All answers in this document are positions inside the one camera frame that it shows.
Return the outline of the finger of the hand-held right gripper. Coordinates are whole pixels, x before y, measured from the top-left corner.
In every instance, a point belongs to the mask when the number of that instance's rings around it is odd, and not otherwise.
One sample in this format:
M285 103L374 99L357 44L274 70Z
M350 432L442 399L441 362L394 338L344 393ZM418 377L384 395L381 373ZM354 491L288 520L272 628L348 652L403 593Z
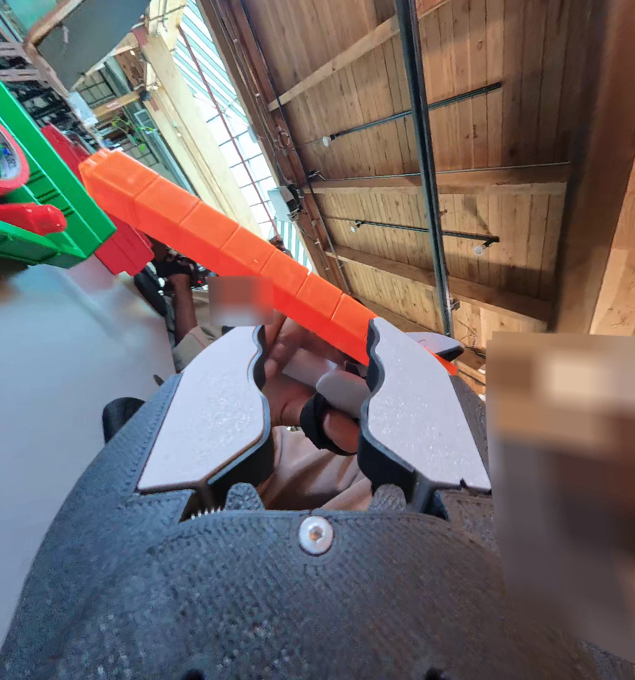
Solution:
M465 351L463 343L449 336L441 334L407 334L407 336L444 360L455 360Z

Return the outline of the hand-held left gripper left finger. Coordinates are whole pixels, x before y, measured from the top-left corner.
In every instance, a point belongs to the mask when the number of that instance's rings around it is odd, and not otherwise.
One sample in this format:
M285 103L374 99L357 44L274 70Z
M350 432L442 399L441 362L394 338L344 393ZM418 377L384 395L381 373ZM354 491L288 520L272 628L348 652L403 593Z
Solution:
M202 488L269 440L263 326L229 330L180 373L137 482L140 492Z

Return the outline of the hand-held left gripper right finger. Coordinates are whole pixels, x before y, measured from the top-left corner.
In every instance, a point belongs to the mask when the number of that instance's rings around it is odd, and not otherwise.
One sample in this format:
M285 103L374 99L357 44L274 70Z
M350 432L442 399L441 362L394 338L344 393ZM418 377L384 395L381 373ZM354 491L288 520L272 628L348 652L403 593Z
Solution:
M369 322L366 351L369 395L360 413L358 466L373 491L489 492L488 472L439 359L382 318Z

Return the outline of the long orange block stick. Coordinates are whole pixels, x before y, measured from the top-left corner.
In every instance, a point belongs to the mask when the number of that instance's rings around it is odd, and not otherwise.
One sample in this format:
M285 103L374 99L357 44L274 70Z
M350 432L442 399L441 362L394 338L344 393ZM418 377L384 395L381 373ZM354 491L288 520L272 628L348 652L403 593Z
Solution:
M267 240L118 150L79 166L88 194L117 217L219 276L269 279L272 307L364 366L372 310Z

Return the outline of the green plastic bin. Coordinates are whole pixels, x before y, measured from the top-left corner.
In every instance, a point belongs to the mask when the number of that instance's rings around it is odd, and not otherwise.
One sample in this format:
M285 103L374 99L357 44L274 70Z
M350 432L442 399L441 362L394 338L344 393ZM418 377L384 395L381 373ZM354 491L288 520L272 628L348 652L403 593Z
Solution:
M72 268L95 254L116 227L1 81L0 136L26 165L26 179L5 194L5 202L51 205L67 221L62 232L38 235L0 220L0 258Z

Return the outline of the person's right forearm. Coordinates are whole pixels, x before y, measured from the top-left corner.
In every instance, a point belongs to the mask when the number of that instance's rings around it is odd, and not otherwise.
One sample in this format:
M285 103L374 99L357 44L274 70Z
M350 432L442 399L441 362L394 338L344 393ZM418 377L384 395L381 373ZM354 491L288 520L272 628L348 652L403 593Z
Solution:
M318 449L300 431L272 430L274 467L256 489L266 509L365 511L373 491L355 455Z

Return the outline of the black object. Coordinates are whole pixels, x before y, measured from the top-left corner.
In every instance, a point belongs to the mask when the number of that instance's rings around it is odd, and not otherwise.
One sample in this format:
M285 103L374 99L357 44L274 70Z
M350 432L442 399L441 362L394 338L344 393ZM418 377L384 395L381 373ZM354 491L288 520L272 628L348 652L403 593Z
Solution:
M105 444L126 425L145 402L140 398L121 397L111 401L102 410L102 432Z

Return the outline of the person's right hand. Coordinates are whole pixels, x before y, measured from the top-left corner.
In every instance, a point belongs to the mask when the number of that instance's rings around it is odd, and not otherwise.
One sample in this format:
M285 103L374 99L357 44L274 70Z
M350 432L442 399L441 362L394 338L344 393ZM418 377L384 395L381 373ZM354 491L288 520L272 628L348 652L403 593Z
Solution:
M287 375L283 370L298 350L306 350L342 367L349 359L314 333L301 327L279 311L264 326L267 355L264 362L263 393L269 402L272 426L299 426L300 414L314 390ZM358 449L359 426L347 414L328 408L322 416L326 436L347 454Z

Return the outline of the low red plastic bin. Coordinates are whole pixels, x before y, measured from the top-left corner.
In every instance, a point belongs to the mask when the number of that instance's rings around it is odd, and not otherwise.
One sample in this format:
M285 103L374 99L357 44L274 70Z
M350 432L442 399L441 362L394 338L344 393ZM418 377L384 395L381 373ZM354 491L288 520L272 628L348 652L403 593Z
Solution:
M58 156L67 164L80 182L83 182L80 165L90 153L75 137L70 138L53 124L41 129L43 136L50 142ZM113 275L122 272L135 276L153 259L153 251L146 236L124 221L105 213L116 230L114 234L95 251L96 257Z

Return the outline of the ceiling mounted device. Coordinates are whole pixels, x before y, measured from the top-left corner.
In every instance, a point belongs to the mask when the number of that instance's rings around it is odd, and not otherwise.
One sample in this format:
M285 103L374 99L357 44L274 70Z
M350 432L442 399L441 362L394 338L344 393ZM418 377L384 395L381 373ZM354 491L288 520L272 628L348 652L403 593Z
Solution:
M278 222L295 222L304 209L304 193L295 184L281 185L268 190L268 197Z

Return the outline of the green potted plant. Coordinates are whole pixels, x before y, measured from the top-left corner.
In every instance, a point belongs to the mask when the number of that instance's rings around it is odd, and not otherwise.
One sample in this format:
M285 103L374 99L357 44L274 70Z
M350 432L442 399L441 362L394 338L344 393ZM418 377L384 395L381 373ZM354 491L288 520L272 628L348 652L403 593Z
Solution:
M147 136L155 132L151 125L135 123L124 114L116 114L110 119L111 126L129 138L139 151L147 150Z

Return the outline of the black board with wooden rim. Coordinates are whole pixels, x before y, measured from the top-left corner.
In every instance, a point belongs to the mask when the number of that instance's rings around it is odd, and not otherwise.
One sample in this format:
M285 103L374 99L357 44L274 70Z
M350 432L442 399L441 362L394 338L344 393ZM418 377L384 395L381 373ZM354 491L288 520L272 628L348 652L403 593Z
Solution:
M149 1L55 1L28 30L23 48L58 94L69 92L139 23Z

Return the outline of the black ceiling rail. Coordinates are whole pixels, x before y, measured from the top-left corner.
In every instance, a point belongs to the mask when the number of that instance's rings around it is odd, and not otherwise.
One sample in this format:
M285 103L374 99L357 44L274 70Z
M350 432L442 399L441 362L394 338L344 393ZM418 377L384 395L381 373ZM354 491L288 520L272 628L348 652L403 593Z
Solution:
M426 221L431 241L436 295L441 313L443 333L446 336L453 336L452 302L451 294L449 292L449 276L447 263L445 261L443 234L439 213L439 192L435 175L434 153L416 3L415 1L397 1L396 5L400 41L410 98L411 118L415 131L419 173L425 201Z

